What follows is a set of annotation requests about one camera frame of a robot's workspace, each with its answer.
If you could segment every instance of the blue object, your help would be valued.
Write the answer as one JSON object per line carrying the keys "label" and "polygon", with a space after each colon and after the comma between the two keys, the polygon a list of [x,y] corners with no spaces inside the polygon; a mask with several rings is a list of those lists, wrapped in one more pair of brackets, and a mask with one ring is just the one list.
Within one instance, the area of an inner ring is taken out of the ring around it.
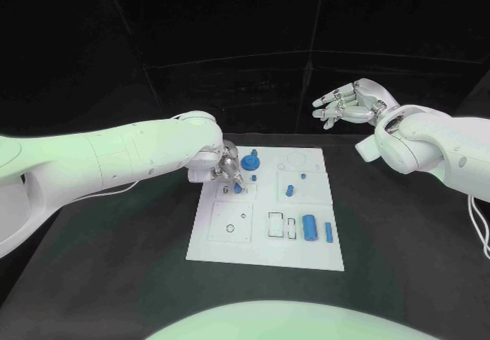
{"label": "blue object", "polygon": [[242,187],[239,186],[238,183],[235,183],[235,193],[241,193],[242,192]]}
{"label": "blue object", "polygon": [[324,230],[327,231],[327,242],[334,243],[334,237],[331,236],[331,225],[330,222],[324,224]]}
{"label": "blue object", "polygon": [[242,158],[242,168],[248,171],[254,171],[261,166],[261,160],[258,159],[258,151],[254,149],[252,153]]}
{"label": "blue object", "polygon": [[294,190],[294,186],[290,184],[290,185],[288,185],[288,190],[285,191],[285,195],[287,195],[288,197],[293,196],[293,190]]}
{"label": "blue object", "polygon": [[304,240],[307,241],[318,240],[317,223],[314,222],[313,215],[303,216],[303,232],[304,232]]}

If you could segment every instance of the table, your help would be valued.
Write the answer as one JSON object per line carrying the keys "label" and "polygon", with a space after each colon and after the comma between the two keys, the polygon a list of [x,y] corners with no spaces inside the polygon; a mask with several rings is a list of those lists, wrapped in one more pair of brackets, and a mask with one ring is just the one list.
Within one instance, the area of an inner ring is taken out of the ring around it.
{"label": "table", "polygon": [[365,163],[359,135],[225,135],[321,147],[346,272],[186,261],[202,186],[186,169],[65,206],[0,309],[0,339],[141,339],[208,308],[294,300],[441,339],[490,335],[490,263],[465,196]]}

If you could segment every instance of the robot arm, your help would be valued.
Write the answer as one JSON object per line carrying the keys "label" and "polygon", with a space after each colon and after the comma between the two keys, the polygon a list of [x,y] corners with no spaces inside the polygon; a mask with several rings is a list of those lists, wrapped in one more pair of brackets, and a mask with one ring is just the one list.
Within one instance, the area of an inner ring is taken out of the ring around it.
{"label": "robot arm", "polygon": [[399,106],[386,89],[360,79],[313,102],[313,116],[375,125],[356,149],[366,162],[383,158],[402,174],[429,172],[453,189],[490,202],[490,120],[453,118],[416,105]]}
{"label": "robot arm", "polygon": [[108,130],[0,137],[0,257],[82,196],[189,168],[189,181],[244,183],[238,151],[212,115],[192,111]]}

